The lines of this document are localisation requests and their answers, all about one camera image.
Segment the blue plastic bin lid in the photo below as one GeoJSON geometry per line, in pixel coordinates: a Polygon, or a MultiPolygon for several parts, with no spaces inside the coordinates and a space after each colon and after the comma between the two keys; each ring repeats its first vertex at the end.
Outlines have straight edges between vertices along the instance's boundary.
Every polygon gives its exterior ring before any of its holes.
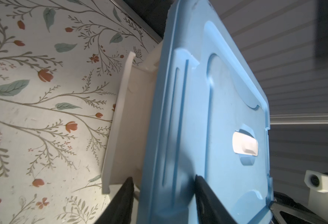
{"type": "Polygon", "coordinates": [[[148,130],[139,224],[196,224],[202,176],[239,224],[272,213],[266,95],[209,1],[168,12],[148,130]]]}

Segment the white plastic storage bin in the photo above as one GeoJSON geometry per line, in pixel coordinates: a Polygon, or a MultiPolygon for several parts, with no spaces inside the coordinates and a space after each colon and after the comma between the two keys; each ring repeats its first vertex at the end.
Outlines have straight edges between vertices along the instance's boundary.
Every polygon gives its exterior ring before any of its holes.
{"type": "Polygon", "coordinates": [[[123,70],[101,173],[102,193],[113,201],[128,177],[134,182],[131,223],[137,222],[143,161],[156,87],[162,43],[140,66],[130,52],[123,70]]]}

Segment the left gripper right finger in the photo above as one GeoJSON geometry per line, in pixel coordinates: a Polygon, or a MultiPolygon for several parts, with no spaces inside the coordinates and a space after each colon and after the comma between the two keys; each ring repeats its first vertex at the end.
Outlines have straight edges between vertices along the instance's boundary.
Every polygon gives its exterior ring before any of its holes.
{"type": "Polygon", "coordinates": [[[196,175],[194,192],[199,224],[236,224],[202,176],[196,175]]]}

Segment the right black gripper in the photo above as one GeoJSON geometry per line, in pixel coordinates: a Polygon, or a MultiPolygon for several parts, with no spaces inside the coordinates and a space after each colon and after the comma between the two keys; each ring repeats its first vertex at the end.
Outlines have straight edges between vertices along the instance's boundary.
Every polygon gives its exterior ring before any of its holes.
{"type": "Polygon", "coordinates": [[[316,214],[292,198],[280,192],[273,192],[270,203],[272,224],[328,224],[328,212],[319,208],[316,214]]]}

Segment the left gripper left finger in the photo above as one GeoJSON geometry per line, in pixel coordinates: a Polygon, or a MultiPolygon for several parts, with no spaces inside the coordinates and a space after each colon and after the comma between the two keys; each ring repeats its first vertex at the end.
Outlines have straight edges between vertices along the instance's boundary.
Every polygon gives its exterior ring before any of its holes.
{"type": "Polygon", "coordinates": [[[133,202],[134,183],[128,177],[95,224],[130,224],[133,202]]]}

